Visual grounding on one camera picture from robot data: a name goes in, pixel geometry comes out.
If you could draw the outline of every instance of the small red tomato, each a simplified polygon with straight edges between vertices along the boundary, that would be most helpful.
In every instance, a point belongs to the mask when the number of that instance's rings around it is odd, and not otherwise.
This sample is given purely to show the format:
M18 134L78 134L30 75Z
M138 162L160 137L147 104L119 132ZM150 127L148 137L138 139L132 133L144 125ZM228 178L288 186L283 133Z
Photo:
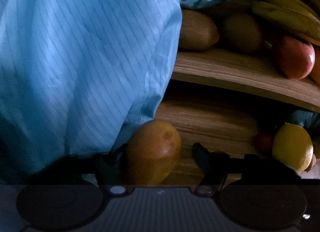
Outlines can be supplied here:
M266 132L260 132L254 137L253 144L257 152L261 154L268 154L272 152L273 139L273 135Z

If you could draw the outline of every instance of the wood grain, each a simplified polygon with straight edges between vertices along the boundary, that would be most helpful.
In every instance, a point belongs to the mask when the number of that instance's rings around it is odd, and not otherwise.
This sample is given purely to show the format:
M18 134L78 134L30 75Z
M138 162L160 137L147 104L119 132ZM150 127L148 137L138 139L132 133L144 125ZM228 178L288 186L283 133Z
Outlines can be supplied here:
M285 78L275 62L266 58L216 48L202 53L179 52L172 79L259 95L320 112L320 88L310 78Z
M252 138L258 124L250 108L257 100L251 97L249 103L247 100L246 94L171 81L156 119L167 121L178 130L183 151L179 165L163 184L199 184L203 174L191 156L195 142L209 151L224 151L231 157L256 153ZM229 175L227 183L239 178L238 174Z

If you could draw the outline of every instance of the apple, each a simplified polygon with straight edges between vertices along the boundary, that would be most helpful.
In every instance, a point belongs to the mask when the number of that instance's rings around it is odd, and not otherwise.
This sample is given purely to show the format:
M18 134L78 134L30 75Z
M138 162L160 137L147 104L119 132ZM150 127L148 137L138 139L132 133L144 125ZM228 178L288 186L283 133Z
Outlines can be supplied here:
M259 132L253 138L253 144L257 152L268 154L272 152L274 136L269 132Z
M310 72L310 77L316 84L320 85L320 47L314 45L313 49L315 50L316 61L312 71Z
M276 56L280 69L289 79L303 79L309 75L315 64L312 44L300 42L284 36L276 46Z

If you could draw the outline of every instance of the yellow lemon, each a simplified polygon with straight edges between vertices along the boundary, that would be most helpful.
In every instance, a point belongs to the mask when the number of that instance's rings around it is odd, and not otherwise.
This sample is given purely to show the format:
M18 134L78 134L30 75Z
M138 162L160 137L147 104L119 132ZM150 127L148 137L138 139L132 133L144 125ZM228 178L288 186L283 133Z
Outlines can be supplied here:
M301 126L285 123L273 141L273 158L302 173L310 164L313 146L308 132Z

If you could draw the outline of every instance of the wooden fruit stand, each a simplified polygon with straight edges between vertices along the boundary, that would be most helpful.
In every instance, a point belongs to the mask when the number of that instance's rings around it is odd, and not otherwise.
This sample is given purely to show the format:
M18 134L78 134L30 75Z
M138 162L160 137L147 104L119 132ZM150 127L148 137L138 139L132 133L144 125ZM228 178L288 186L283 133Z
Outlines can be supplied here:
M254 0L233 0L201 12L215 22L250 10ZM288 104L320 112L320 88L309 78L284 77L268 55L247 56L213 47L206 52L179 51L168 89L156 118L180 133L182 159L163 184L198 184L203 174L191 157L191 146L242 158L256 153L252 139L263 122L259 111ZM320 163L303 177L320 178ZM227 182L239 179L229 175Z

